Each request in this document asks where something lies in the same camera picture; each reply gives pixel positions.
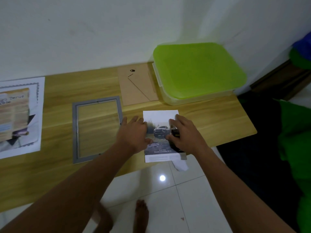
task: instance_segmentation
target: forearm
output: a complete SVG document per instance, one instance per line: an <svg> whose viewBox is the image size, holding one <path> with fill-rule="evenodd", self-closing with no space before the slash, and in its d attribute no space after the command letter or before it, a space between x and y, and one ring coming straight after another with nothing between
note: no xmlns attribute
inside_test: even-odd
<svg viewBox="0 0 311 233"><path fill-rule="evenodd" d="M233 232L294 232L210 149L195 154Z"/></svg>
<svg viewBox="0 0 311 233"><path fill-rule="evenodd" d="M95 203L132 155L131 148L114 144L42 196L1 232L82 232Z"/></svg>

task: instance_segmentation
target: bare foot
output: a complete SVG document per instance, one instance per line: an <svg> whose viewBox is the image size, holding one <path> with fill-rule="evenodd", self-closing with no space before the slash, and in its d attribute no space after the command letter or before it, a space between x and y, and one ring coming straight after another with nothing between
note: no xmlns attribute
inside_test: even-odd
<svg viewBox="0 0 311 233"><path fill-rule="evenodd" d="M149 220L148 207L144 200L137 200L133 233L145 233Z"/></svg>
<svg viewBox="0 0 311 233"><path fill-rule="evenodd" d="M96 232L108 233L114 226L114 222L112 220L111 215L107 212L107 210L102 206L100 202L98 203L93 212L92 219L98 224L94 233Z"/></svg>

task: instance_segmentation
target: pickup truck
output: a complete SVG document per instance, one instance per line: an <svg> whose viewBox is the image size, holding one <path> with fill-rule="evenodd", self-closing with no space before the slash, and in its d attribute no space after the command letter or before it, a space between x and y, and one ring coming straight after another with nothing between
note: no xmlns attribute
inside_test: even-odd
<svg viewBox="0 0 311 233"><path fill-rule="evenodd" d="M159 126L153 130L153 135L155 137L165 137L169 135L169 128L167 126Z"/></svg>

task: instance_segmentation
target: plastic container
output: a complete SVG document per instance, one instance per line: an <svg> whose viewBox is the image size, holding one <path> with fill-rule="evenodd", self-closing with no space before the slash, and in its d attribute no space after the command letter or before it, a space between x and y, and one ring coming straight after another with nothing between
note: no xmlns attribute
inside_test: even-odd
<svg viewBox="0 0 311 233"><path fill-rule="evenodd" d="M163 99L181 105L232 94L246 75L216 43L159 45L153 67Z"/></svg>

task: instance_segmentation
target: person's left arm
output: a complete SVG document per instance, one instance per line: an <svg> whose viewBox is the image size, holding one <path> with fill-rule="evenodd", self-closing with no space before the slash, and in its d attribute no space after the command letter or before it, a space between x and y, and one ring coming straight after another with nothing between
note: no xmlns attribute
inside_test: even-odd
<svg viewBox="0 0 311 233"><path fill-rule="evenodd" d="M0 232L82 232L122 165L152 143L145 138L143 118L137 119L127 124L125 117L110 149L52 188Z"/></svg>

